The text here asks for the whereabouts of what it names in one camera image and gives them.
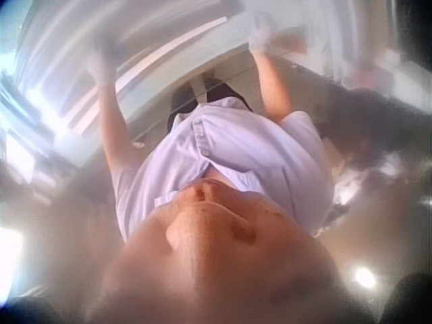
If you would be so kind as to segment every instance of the ceiling light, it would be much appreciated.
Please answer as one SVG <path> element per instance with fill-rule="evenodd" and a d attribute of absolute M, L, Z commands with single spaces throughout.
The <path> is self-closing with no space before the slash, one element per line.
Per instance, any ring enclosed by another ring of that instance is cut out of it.
<path fill-rule="evenodd" d="M 0 227 L 0 307 L 5 304 L 20 260 L 22 237 Z"/>
<path fill-rule="evenodd" d="M 67 130 L 67 126 L 59 117 L 56 110 L 49 104 L 42 92 L 35 89 L 26 91 L 26 98 L 42 112 L 41 121 L 54 133 L 62 134 Z"/>
<path fill-rule="evenodd" d="M 31 183 L 34 171 L 34 157 L 10 133 L 6 135 L 6 161 L 27 183 Z"/>
<path fill-rule="evenodd" d="M 358 284 L 368 289 L 374 288 L 377 283 L 372 272 L 364 267 L 360 267 L 356 270 L 356 281 Z"/>

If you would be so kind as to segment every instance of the person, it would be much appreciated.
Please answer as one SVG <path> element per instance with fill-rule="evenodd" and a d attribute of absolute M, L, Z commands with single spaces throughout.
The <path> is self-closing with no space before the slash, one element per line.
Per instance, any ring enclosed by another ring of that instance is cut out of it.
<path fill-rule="evenodd" d="M 126 243 L 90 322 L 338 323 L 345 289 L 311 237 L 333 198 L 329 161 L 267 55 L 273 35 L 268 19 L 254 19 L 249 44 L 266 117 L 236 97 L 173 112 L 144 163 L 117 104 L 115 67 L 106 51 L 93 55 Z"/>

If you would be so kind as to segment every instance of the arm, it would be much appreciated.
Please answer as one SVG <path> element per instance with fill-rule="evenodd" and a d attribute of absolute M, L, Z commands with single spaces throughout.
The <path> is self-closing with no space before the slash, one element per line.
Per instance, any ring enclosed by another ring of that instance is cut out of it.
<path fill-rule="evenodd" d="M 88 72 L 97 85 L 102 146 L 111 173 L 121 165 L 136 167 L 142 161 L 130 141 L 126 121 L 117 103 L 114 52 L 114 44 L 97 39 L 87 61 Z"/>
<path fill-rule="evenodd" d="M 290 96 L 274 63 L 264 53 L 252 54 L 258 67 L 265 111 L 269 119 L 278 124 L 292 112 Z"/>
<path fill-rule="evenodd" d="M 120 165 L 135 165 L 136 150 L 129 138 L 126 121 L 120 111 L 115 93 L 115 83 L 98 86 L 99 121 L 102 146 L 109 170 L 113 173 Z"/>

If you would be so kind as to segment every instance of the short sleeve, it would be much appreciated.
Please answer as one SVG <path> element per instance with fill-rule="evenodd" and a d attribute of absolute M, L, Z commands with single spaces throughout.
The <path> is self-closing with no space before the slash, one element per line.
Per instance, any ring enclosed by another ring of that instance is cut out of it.
<path fill-rule="evenodd" d="M 134 183 L 137 171 L 136 168 L 118 167 L 112 174 L 115 211 L 117 213 L 120 233 L 124 241 L 126 241 L 129 236 L 128 224 L 131 211 L 128 211 L 128 205 L 130 204 L 131 187 Z"/>
<path fill-rule="evenodd" d="M 312 149 L 317 144 L 322 146 L 321 138 L 311 117 L 304 111 L 289 114 L 281 121 L 280 126 L 306 149 Z"/>
<path fill-rule="evenodd" d="M 329 157 L 307 113 L 291 113 L 280 126 L 301 146 L 290 189 L 297 222 L 313 234 L 323 225 L 333 201 Z"/>

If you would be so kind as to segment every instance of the hand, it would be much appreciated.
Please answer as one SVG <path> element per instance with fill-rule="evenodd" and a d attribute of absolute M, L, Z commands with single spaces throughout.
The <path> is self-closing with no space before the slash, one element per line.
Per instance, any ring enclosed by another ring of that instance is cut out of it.
<path fill-rule="evenodd" d="M 275 30 L 273 19 L 268 13 L 254 13 L 249 35 L 249 51 L 266 53 L 275 36 Z"/>
<path fill-rule="evenodd" d="M 115 46 L 108 40 L 93 40 L 86 67 L 97 86 L 113 84 L 117 80 Z"/>

